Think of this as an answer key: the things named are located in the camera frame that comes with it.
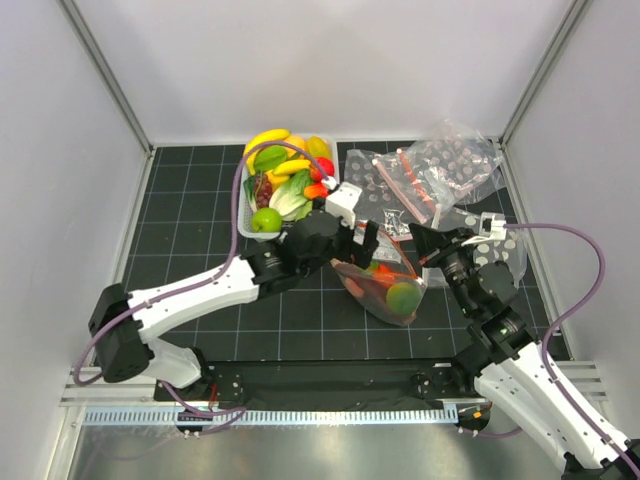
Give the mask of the orange carrot toy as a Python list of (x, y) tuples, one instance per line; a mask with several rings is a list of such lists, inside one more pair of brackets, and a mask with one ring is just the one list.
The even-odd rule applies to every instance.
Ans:
[(370, 273), (375, 282), (384, 286), (385, 288), (390, 288), (397, 281), (396, 272), (392, 271), (385, 264), (371, 265), (367, 269), (367, 271)]

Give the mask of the zip bag red zipper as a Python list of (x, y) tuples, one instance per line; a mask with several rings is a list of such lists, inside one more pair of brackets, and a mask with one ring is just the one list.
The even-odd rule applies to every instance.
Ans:
[(400, 245), (383, 229), (378, 231), (378, 241), (379, 246), (366, 269), (339, 260), (332, 260), (331, 265), (346, 290), (368, 313), (385, 323), (396, 326), (407, 326), (416, 319), (418, 308), (408, 316), (400, 316), (392, 313), (388, 309), (385, 301), (386, 292), (389, 288), (385, 288), (375, 282), (367, 269), (371, 265), (385, 264), (397, 274), (397, 281), (394, 284), (400, 282), (413, 283), (422, 289), (423, 296), (426, 291), (426, 283), (415, 272), (415, 269), (402, 251)]

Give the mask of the green orange mango toy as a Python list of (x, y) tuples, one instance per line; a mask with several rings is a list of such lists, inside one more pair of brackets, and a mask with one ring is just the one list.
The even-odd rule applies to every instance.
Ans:
[(392, 285), (387, 290), (385, 301), (392, 313), (408, 316), (417, 310), (422, 296), (423, 292), (419, 286), (413, 283), (400, 282)]

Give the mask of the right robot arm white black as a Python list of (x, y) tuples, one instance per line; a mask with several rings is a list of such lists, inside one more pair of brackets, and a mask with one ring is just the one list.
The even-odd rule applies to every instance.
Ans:
[(506, 413), (565, 479), (638, 478), (638, 440), (586, 400), (549, 355), (550, 339), (538, 338), (512, 308), (518, 290), (506, 262), (475, 264), (475, 249), (504, 239), (511, 228), (503, 220), (485, 220), (478, 232), (410, 226), (420, 265), (442, 272), (470, 321), (471, 343), (452, 360), (453, 389)]

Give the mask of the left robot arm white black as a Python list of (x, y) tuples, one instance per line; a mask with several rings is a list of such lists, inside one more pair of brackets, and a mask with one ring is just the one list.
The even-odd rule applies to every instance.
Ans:
[(212, 377), (203, 354), (163, 335), (203, 315), (288, 291), (333, 260), (365, 269), (379, 242), (374, 222), (347, 225), (314, 210), (276, 238), (256, 243), (211, 270), (127, 293), (105, 288), (89, 322), (100, 379), (139, 375), (170, 384), (190, 400), (208, 395)]

